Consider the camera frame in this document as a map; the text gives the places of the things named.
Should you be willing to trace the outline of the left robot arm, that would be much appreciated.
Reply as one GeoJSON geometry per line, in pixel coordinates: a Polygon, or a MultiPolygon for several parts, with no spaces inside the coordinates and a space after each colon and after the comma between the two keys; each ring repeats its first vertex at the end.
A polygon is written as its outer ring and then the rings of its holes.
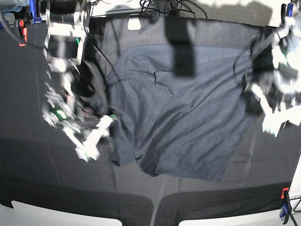
{"type": "Polygon", "coordinates": [[[301,105],[301,15],[285,16],[282,25],[275,29],[250,57],[245,70],[245,92],[258,87],[263,96],[274,95],[278,102],[290,106],[301,105]],[[249,74],[256,59],[270,49],[272,69],[259,77],[249,74]]]}

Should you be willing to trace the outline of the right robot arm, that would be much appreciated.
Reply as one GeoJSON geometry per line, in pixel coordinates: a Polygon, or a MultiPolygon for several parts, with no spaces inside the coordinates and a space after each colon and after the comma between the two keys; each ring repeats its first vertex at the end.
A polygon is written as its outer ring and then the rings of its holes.
{"type": "Polygon", "coordinates": [[[50,0],[46,6],[48,32],[43,50],[49,66],[43,119],[52,127],[76,133],[96,129],[108,112],[103,77],[84,59],[91,1],[50,0]]]}

